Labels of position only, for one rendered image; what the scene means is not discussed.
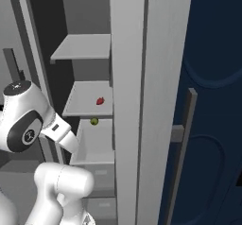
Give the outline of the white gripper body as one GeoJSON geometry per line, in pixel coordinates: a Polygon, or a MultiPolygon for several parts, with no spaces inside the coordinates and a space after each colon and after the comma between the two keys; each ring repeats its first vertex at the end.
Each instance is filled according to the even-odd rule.
{"type": "Polygon", "coordinates": [[[70,130],[57,143],[70,153],[75,153],[79,147],[78,138],[70,130]]]}

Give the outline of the white fridge shelf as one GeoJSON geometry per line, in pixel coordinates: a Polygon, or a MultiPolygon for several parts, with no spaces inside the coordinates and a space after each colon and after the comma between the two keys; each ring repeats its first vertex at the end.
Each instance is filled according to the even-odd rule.
{"type": "Polygon", "coordinates": [[[50,60],[107,59],[110,48],[110,34],[68,34],[50,60]]]}
{"type": "Polygon", "coordinates": [[[76,81],[62,112],[63,116],[89,118],[112,117],[112,87],[108,81],[76,81]],[[96,105],[99,97],[104,97],[102,105],[96,105]]]}

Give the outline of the grey fridge drawer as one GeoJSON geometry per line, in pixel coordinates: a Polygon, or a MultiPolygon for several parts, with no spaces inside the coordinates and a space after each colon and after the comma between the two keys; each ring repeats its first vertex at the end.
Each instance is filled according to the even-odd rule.
{"type": "Polygon", "coordinates": [[[84,168],[90,171],[95,179],[91,198],[113,198],[115,196],[114,164],[87,164],[84,168]]]}
{"type": "Polygon", "coordinates": [[[117,225],[115,198],[83,199],[82,201],[96,225],[117,225]]]}

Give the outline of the white fridge door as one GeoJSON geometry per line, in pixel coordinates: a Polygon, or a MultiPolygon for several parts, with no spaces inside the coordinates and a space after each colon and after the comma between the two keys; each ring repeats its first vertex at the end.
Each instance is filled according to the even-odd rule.
{"type": "Polygon", "coordinates": [[[191,0],[110,0],[118,225],[157,225],[191,0]]]}

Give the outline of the navy cupboard door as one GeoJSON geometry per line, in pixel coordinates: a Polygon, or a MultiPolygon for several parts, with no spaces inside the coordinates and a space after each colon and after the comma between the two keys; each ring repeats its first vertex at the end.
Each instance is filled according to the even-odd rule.
{"type": "Polygon", "coordinates": [[[242,225],[242,0],[192,0],[174,115],[198,94],[172,221],[242,225]]]}

